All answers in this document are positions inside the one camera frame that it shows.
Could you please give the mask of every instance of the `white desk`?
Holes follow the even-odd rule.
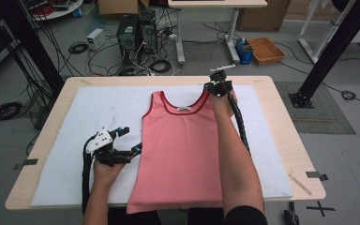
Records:
[[[179,64],[184,64],[186,59],[184,57],[183,43],[181,39],[181,22],[182,18],[182,8],[233,8],[231,16],[231,28],[230,34],[225,36],[227,46],[229,48],[230,54],[232,56],[232,61],[237,64],[239,63],[238,54],[235,51],[233,45],[233,32],[236,26],[236,20],[238,18],[239,8],[262,8],[267,6],[265,0],[224,0],[224,1],[168,1],[169,6],[172,8],[179,8],[177,11],[177,39],[176,39],[176,50],[177,50],[177,60]]]

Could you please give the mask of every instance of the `wooden table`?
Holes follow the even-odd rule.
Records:
[[[218,22],[211,17],[215,15],[206,14],[206,10],[208,8],[233,8],[232,16],[231,16],[231,28],[229,30],[229,35],[225,36],[225,41],[229,48],[230,54],[232,56],[232,61],[237,64],[239,63],[239,57],[236,53],[235,47],[233,45],[233,32],[235,30],[236,21],[238,20],[238,12],[239,8],[262,8],[267,6],[267,2],[265,0],[224,0],[224,1],[173,1],[169,0],[168,5],[171,8],[179,8],[177,11],[177,38],[176,38],[176,50],[177,50],[177,61],[179,64],[184,64],[186,62],[186,58],[184,56],[183,51],[183,43],[182,43],[182,33],[181,33],[181,22],[183,21],[182,17],[182,8],[196,8],[196,14],[204,17],[205,19],[210,19],[210,21]]]
[[[29,156],[29,159],[37,158],[37,164],[22,168],[22,172],[7,198],[6,208],[9,210],[36,209],[30,205],[44,162],[53,148],[58,130],[63,124],[79,87],[187,85],[205,83],[207,80],[206,76],[78,77],[68,79]],[[234,84],[253,85],[284,169],[289,175],[293,191],[293,197],[289,198],[289,201],[323,199],[325,190],[320,179],[308,178],[306,175],[306,172],[315,172],[314,166],[271,78],[267,76],[231,76],[228,77],[228,80]]]

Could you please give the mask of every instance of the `desk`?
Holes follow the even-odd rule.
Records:
[[[319,1],[320,0],[312,0],[311,1],[309,8],[308,8],[308,15],[307,15],[306,23],[303,26],[302,31],[300,32],[300,35],[303,35],[305,33],[308,23],[310,22],[312,15],[314,14],[315,9],[318,6]],[[308,45],[307,41],[304,38],[302,38],[302,37],[299,38],[299,43],[301,44],[301,46],[306,51],[309,58],[311,59],[311,61],[314,64],[316,64],[318,62],[318,59],[319,59],[321,53],[323,52],[324,47],[332,39],[332,36],[338,30],[338,27],[340,26],[342,20],[344,19],[346,12],[348,12],[349,9],[352,7],[353,2],[354,1],[350,1],[349,4],[346,6],[346,8],[342,12],[339,12],[337,14],[336,18],[331,22],[332,26],[325,33],[323,33],[322,38],[317,42],[314,49],[311,49],[311,47]],[[322,6],[325,5],[326,3],[327,3],[327,0],[323,0]],[[360,43],[360,31],[354,37],[352,42]]]
[[[314,166],[271,78],[266,76],[235,76],[229,77],[228,80],[234,84],[253,85],[256,95],[259,97],[266,122],[271,129],[285,172],[289,175],[293,191],[293,197],[289,198],[289,201],[323,199],[325,191],[320,179],[308,178],[306,175],[306,172],[315,171]],[[7,198],[6,208],[9,210],[36,209],[30,205],[38,186],[44,162],[53,148],[55,138],[79,87],[187,85],[205,82],[205,76],[82,77],[68,79],[29,156],[29,159],[37,158],[38,162],[36,165],[28,165],[22,168],[22,172]]]
[[[233,45],[233,32],[235,30],[236,21],[238,19],[239,8],[261,8],[266,7],[267,2],[264,0],[225,0],[225,1],[173,1],[169,0],[168,4],[172,8],[179,8],[177,11],[177,39],[176,39],[176,50],[177,60],[179,64],[186,62],[183,51],[183,43],[181,39],[181,22],[182,13],[181,8],[233,8],[231,16],[231,28],[230,34],[225,36],[227,46],[232,56],[232,61],[237,64],[239,63],[238,54],[235,51]]]

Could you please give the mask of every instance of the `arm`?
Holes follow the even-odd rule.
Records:
[[[108,196],[110,188],[113,185],[118,174],[124,168],[124,164],[109,167],[95,160],[92,191],[86,206],[86,212],[83,218],[83,225],[106,225],[108,213]]]
[[[239,205],[263,209],[263,193],[259,175],[247,148],[233,126],[233,110],[227,97],[210,95],[217,121],[218,158],[224,215]]]

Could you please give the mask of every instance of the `neckline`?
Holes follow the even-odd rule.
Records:
[[[209,95],[207,95],[207,92],[205,90],[202,91],[200,97],[198,97],[198,99],[192,104],[192,105],[188,105],[189,107],[194,107],[196,105],[198,105],[198,103],[201,102],[201,105],[200,107],[198,107],[198,109],[196,109],[195,111],[192,111],[192,112],[171,112],[168,107],[171,107],[172,109],[177,109],[178,106],[175,106],[175,105],[172,105],[171,102],[166,98],[165,96],[165,92],[163,91],[160,91],[159,93],[159,96],[160,96],[160,99],[162,100],[162,103],[163,103],[163,108],[165,109],[165,111],[169,114],[172,114],[172,115],[192,115],[192,114],[195,114],[197,112],[199,112],[204,104],[206,103],[206,100],[209,98]]]

